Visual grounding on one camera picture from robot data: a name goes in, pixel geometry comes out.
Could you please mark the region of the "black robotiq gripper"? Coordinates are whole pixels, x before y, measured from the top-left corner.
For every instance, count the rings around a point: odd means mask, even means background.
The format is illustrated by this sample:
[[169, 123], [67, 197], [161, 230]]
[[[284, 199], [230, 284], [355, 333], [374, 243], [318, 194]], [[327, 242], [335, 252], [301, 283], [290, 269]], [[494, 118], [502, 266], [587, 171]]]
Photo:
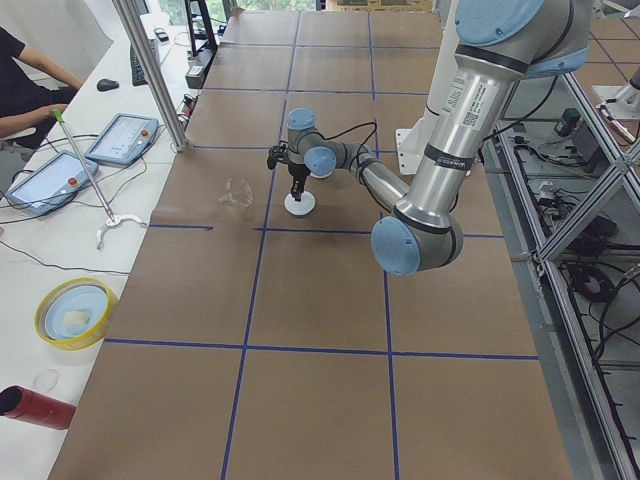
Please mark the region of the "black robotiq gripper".
[[304, 186], [310, 170], [305, 164], [290, 163], [288, 172], [293, 178], [291, 196], [295, 201], [299, 201], [304, 194]]

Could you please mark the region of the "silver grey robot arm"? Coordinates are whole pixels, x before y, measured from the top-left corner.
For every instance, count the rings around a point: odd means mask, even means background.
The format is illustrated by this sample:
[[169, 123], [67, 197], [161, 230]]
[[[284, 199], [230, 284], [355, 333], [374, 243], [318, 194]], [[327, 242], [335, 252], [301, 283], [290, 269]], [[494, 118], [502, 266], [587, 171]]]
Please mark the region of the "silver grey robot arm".
[[572, 72], [586, 61], [590, 1], [461, 1], [453, 21], [457, 72], [410, 184], [362, 144], [327, 139], [306, 108], [289, 112], [287, 142], [267, 164], [284, 163], [293, 178], [284, 205], [303, 216], [315, 207], [309, 175], [353, 174], [386, 210], [371, 248], [386, 272], [406, 276], [454, 261], [463, 233], [450, 209], [511, 86], [523, 78]]

